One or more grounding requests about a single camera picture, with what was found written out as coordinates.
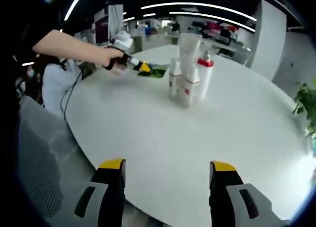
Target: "yellow tip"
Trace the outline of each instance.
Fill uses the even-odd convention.
[[[150,73],[150,67],[146,64],[146,63],[143,63],[139,69],[141,72],[147,72],[147,73]]]

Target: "desk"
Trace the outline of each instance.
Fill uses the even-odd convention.
[[[179,48],[135,54],[165,64]],[[97,71],[75,86],[67,122],[97,168],[126,159],[126,199],[173,227],[210,227],[209,163],[228,162],[291,218],[310,188],[314,160],[306,157],[294,104],[254,71],[215,56],[206,101],[190,109],[168,98],[168,76],[120,77]]]

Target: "ceiling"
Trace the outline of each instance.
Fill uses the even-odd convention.
[[[73,0],[63,0],[63,4],[60,4],[66,6],[60,10],[62,19],[66,15],[72,1]],[[160,6],[141,10],[142,6],[181,1],[223,6],[251,16],[255,13],[257,5],[261,0],[80,0],[75,6],[69,20],[66,22],[66,26],[62,25],[61,27],[65,28],[66,32],[71,34],[90,28],[91,23],[93,22],[93,15],[99,10],[105,8],[106,2],[108,4],[123,4],[124,11],[127,12],[127,14],[124,16],[125,18],[135,17],[136,19],[143,19],[143,15],[148,13],[156,13],[157,17],[169,16],[170,11],[184,11],[181,9],[184,6]],[[301,26],[301,24],[291,14],[280,7],[279,4],[275,3],[273,0],[267,1],[287,14],[288,27]],[[246,24],[246,21],[248,20],[246,17],[240,16],[238,14],[212,7],[197,6],[197,9],[199,13],[223,17],[241,24]]]

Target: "green leaf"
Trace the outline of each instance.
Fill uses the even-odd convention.
[[[304,107],[299,107],[297,109],[297,114],[301,114],[302,112],[304,112]]]

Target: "red label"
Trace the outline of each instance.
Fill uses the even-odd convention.
[[[213,61],[205,61],[204,59],[199,58],[197,60],[197,64],[200,64],[202,66],[210,68],[214,65],[214,62]]]

